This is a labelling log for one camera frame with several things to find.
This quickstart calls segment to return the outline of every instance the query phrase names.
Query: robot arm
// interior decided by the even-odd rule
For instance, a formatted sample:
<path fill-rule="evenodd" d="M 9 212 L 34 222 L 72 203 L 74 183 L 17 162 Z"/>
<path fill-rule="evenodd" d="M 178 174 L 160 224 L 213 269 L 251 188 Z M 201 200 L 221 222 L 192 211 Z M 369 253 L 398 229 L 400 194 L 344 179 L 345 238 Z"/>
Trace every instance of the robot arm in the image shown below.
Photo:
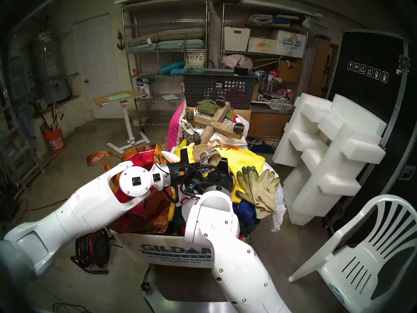
<path fill-rule="evenodd" d="M 25 271 L 25 276 L 31 272 L 38 277 L 61 246 L 116 220 L 144 200 L 151 186 L 162 190 L 191 184 L 200 189 L 201 197 L 191 208 L 185 240 L 214 249 L 212 273 L 228 300 L 238 312 L 289 312 L 253 248 L 237 238 L 239 222 L 230 194 L 233 174 L 228 171 L 227 159 L 205 178 L 197 173 L 200 165 L 189 164 L 185 149 L 181 162 L 154 165 L 150 171 L 133 166 L 131 161 L 120 163 L 82 186 L 47 217 L 11 230 L 5 241 L 0 241 L 0 259 L 11 274 Z M 120 172 L 121 190 L 133 197 L 127 203 L 120 203 L 109 187 L 110 179 Z"/>

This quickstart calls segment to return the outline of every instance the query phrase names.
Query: white door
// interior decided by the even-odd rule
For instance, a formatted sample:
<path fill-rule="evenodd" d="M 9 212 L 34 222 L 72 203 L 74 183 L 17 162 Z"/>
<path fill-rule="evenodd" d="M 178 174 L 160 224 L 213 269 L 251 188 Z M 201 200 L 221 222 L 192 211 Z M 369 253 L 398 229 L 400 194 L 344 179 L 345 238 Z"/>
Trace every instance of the white door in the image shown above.
<path fill-rule="evenodd" d="M 77 47 L 83 68 L 85 94 L 91 101 L 96 119 L 120 119 L 120 103 L 97 106 L 93 98 L 120 90 L 110 38 L 108 15 L 78 23 L 75 26 Z"/>

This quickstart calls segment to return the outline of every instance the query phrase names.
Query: gray mesh basket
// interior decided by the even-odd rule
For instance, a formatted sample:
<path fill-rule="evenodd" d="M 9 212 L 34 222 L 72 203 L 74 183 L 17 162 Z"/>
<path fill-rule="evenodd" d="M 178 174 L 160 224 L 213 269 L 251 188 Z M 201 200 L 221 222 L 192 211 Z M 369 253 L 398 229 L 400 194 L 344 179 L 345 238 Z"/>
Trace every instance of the gray mesh basket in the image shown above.
<path fill-rule="evenodd" d="M 235 76 L 233 70 L 198 70 L 198 74 L 184 73 L 184 90 L 187 106 L 197 106 L 197 102 L 210 99 L 215 101 L 223 96 L 234 109 L 249 110 L 256 76 Z"/>

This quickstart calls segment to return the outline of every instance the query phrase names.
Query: home depot bucket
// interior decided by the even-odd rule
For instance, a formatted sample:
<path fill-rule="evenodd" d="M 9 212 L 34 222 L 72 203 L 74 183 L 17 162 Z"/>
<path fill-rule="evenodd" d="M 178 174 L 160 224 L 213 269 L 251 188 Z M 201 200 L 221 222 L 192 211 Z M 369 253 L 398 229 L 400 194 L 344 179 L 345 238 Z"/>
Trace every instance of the home depot bucket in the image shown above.
<path fill-rule="evenodd" d="M 62 152 L 67 145 L 64 143 L 64 138 L 62 136 L 62 130 L 58 129 L 54 132 L 47 133 L 43 136 L 45 141 L 47 141 L 55 154 Z"/>

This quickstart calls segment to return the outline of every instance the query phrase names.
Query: green glove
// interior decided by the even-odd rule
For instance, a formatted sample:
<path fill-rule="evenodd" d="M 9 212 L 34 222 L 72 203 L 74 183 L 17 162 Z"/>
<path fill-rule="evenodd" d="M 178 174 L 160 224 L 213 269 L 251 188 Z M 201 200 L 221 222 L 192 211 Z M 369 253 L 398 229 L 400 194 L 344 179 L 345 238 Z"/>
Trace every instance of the green glove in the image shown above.
<path fill-rule="evenodd" d="M 216 102 L 212 100 L 202 100 L 197 102 L 197 110 L 201 113 L 215 115 L 219 108 L 220 107 L 216 104 Z M 234 116 L 235 112 L 233 110 L 229 110 L 226 114 L 226 117 L 230 121 L 233 121 Z"/>
<path fill-rule="evenodd" d="M 238 171 L 236 175 L 237 175 L 237 181 L 239 182 L 242 189 L 245 191 L 245 193 L 243 193 L 242 191 L 236 191 L 235 192 L 236 197 L 246 200 L 249 203 L 253 204 L 253 196 L 252 196 L 253 170 L 249 166 L 242 167 L 242 172 Z"/>
<path fill-rule="evenodd" d="M 258 219 L 263 219 L 276 212 L 274 196 L 279 181 L 279 178 L 275 177 L 275 173 L 273 171 L 269 172 L 269 169 L 265 170 L 260 176 L 258 176 L 256 170 L 253 173 L 251 191 Z"/>

